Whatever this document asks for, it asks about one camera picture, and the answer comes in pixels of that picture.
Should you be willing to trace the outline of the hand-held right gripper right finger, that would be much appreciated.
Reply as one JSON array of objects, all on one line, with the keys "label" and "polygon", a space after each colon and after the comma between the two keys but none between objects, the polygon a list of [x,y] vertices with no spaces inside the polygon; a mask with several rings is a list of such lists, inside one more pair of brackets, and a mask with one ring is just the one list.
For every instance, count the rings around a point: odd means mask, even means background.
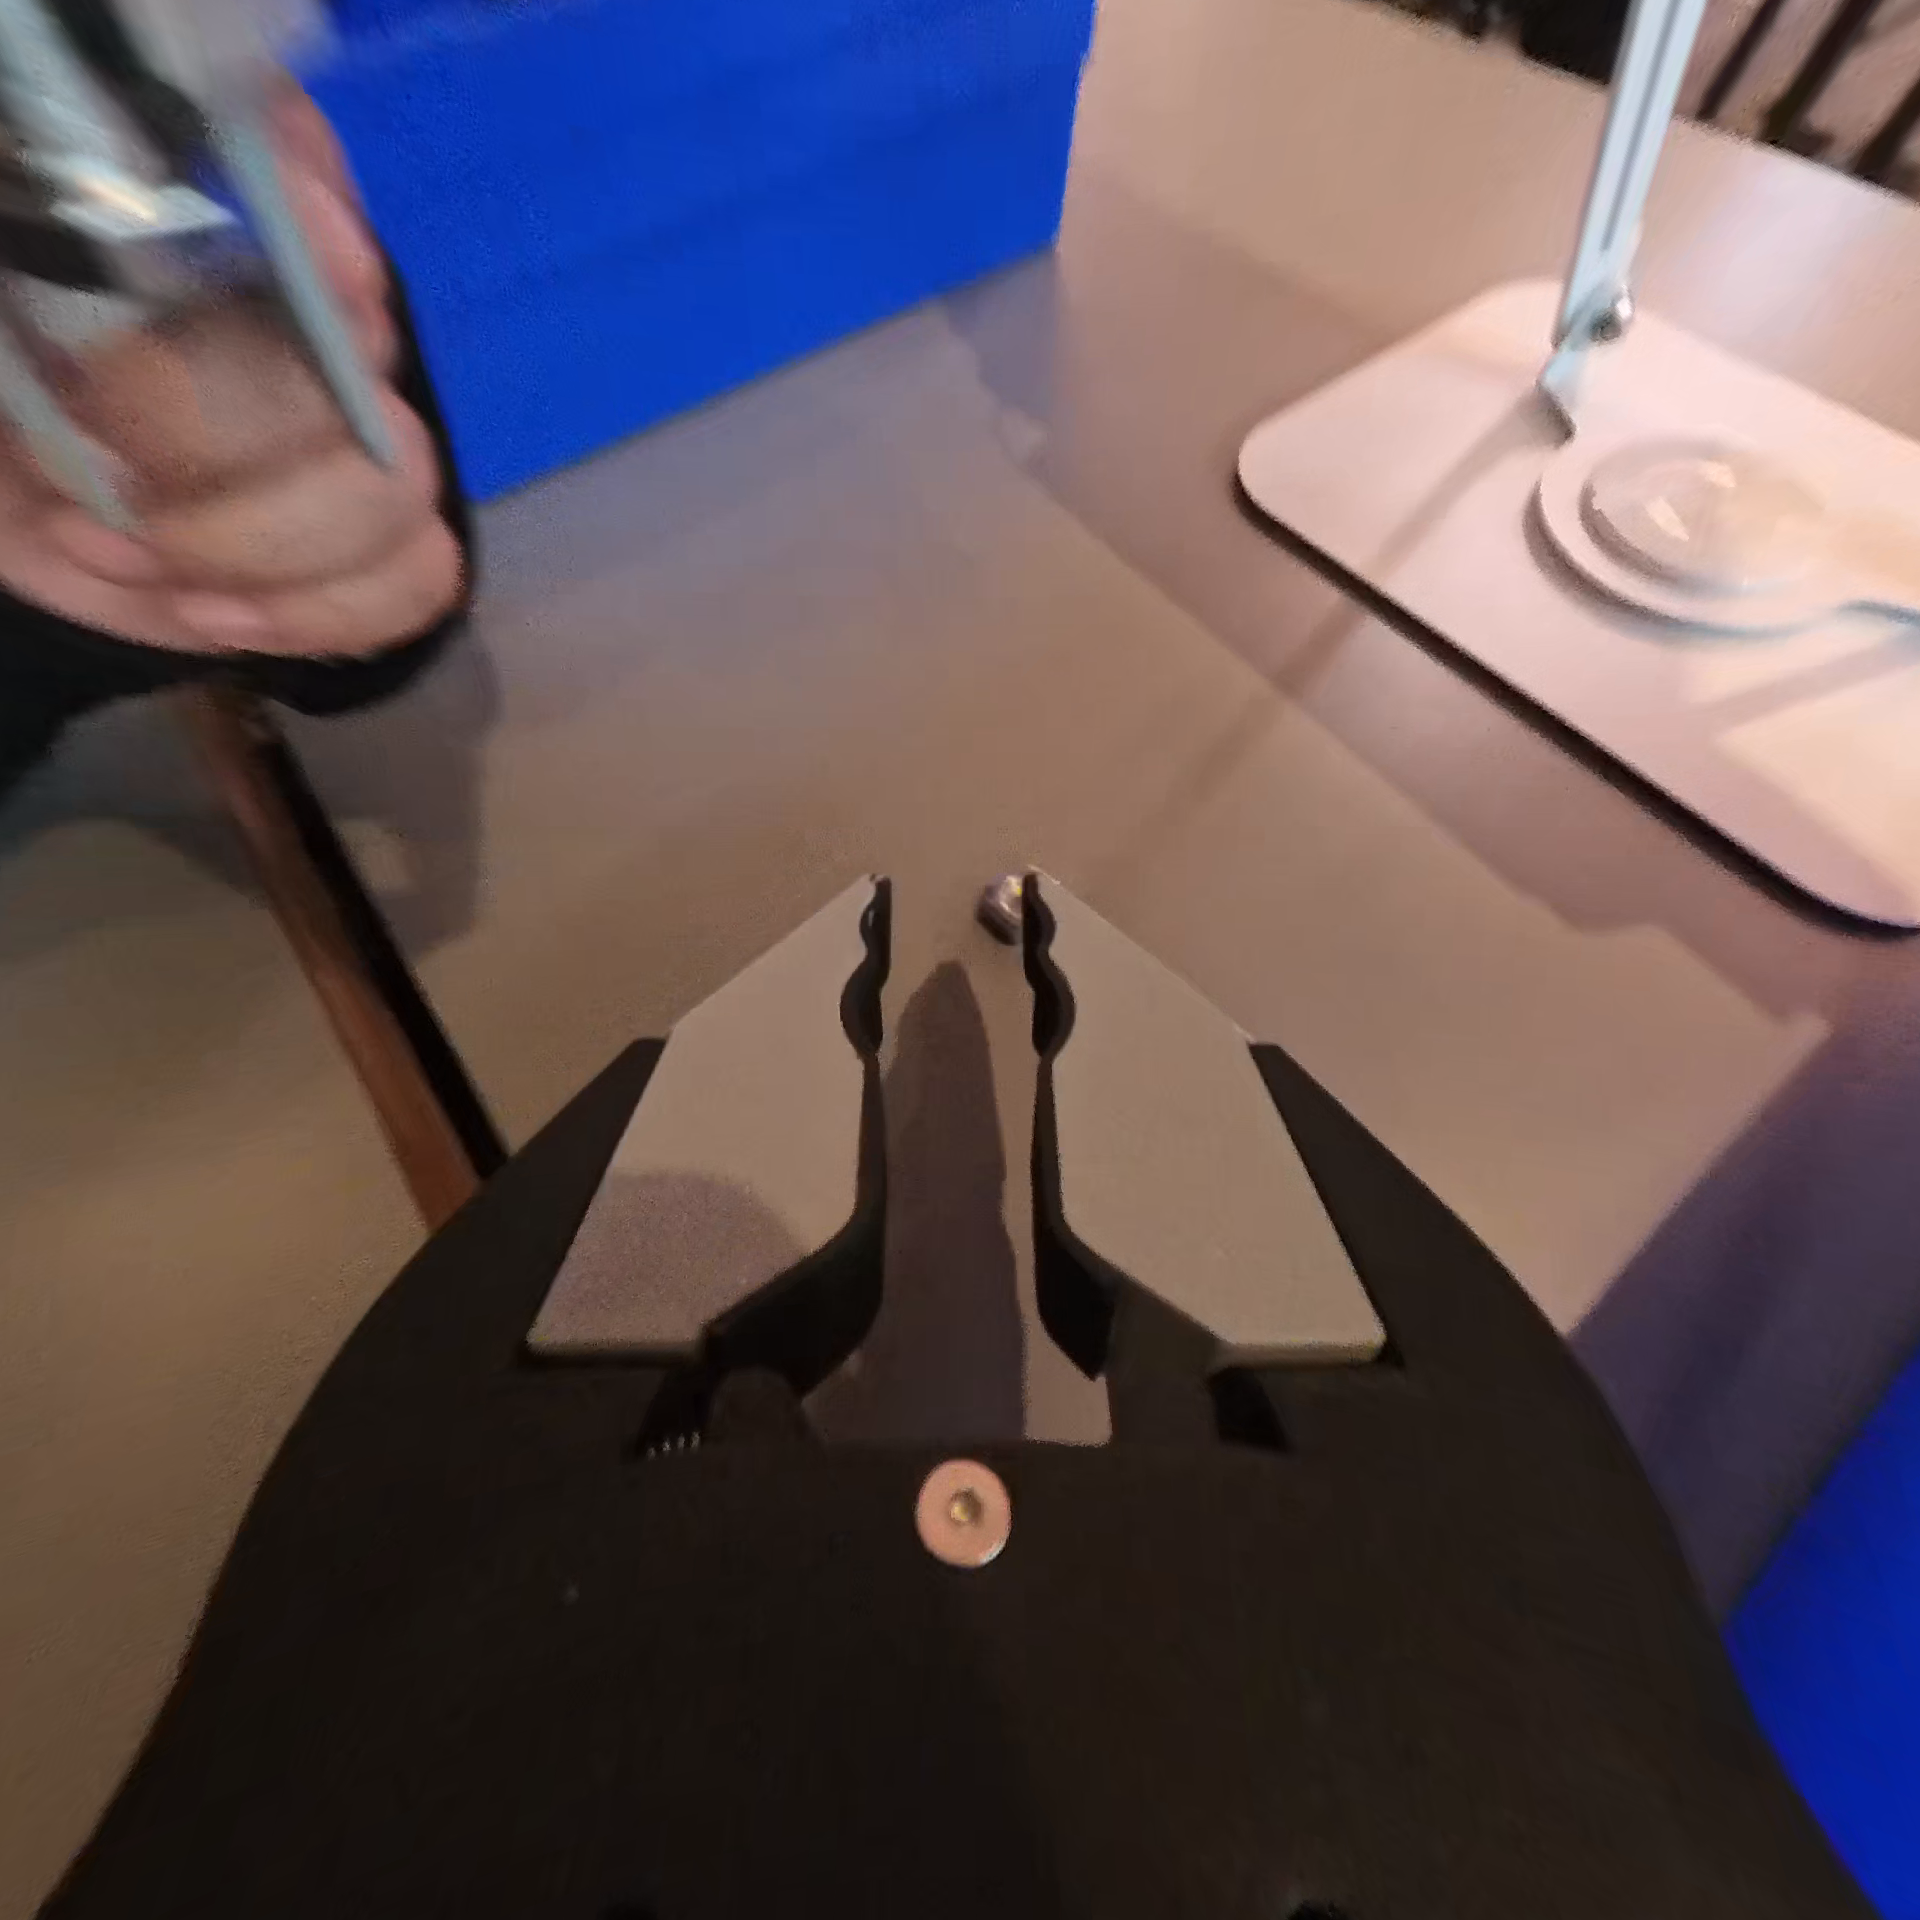
[{"label": "hand-held right gripper right finger", "polygon": [[1380,1360],[1384,1325],[1252,1040],[1058,874],[1018,874],[1032,1257],[1049,1345],[1107,1381],[1121,1303],[1212,1365]]}]

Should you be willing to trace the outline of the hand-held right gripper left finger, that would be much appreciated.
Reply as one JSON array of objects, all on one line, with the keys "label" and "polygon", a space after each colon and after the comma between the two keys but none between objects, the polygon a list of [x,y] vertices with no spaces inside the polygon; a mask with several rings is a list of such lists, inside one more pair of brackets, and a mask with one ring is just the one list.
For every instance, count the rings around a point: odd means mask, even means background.
[{"label": "hand-held right gripper left finger", "polygon": [[705,996],[527,1325],[538,1360],[686,1381],[778,1374],[810,1396],[885,1310],[885,985],[895,883],[857,874]]}]

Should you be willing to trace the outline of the blue plastic bin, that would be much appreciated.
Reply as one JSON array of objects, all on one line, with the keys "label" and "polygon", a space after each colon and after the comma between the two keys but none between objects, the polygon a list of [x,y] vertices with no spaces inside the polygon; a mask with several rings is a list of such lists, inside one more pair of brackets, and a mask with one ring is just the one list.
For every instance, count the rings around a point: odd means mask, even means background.
[{"label": "blue plastic bin", "polygon": [[333,7],[477,504],[1058,244],[1091,0]]},{"label": "blue plastic bin", "polygon": [[1893,1920],[1920,1911],[1920,1360],[1883,1386],[1763,1569],[1726,1657],[1803,1797]]}]

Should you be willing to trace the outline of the person's left forearm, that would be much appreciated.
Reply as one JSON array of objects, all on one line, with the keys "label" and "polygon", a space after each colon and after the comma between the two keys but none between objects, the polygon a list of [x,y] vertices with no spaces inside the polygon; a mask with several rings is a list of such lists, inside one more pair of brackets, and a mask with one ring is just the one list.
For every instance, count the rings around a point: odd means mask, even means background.
[{"label": "person's left forearm", "polygon": [[0,594],[0,785],[13,794],[53,738],[117,703],[143,703],[187,682],[234,682],[247,694],[285,703],[294,711],[333,722],[363,711],[439,666],[471,631],[477,584],[448,601],[439,623],[398,633],[370,656],[191,656],[126,643],[58,618],[22,594]]}]

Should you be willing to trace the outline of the person's left hand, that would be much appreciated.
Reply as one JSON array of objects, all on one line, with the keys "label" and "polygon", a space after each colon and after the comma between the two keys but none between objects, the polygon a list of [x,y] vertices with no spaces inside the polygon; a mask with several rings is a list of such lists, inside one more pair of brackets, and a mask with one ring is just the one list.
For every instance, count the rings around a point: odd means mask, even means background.
[{"label": "person's left hand", "polygon": [[117,531],[5,424],[5,587],[70,623],[268,661],[368,661],[454,614],[444,459],[402,396],[398,284],[298,78],[262,90],[285,192],[370,372],[370,459],[262,300],[201,300],[70,345],[50,383],[130,530]]}]

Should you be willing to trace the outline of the white wooden document stand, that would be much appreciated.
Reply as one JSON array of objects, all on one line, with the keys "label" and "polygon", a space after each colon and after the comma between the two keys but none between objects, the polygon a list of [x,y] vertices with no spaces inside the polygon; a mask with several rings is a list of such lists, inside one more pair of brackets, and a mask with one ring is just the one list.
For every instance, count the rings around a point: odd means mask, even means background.
[{"label": "white wooden document stand", "polygon": [[1912,934],[1912,438],[1631,292],[1707,7],[1625,7],[1560,300],[1267,415],[1238,486],[1811,906]]}]

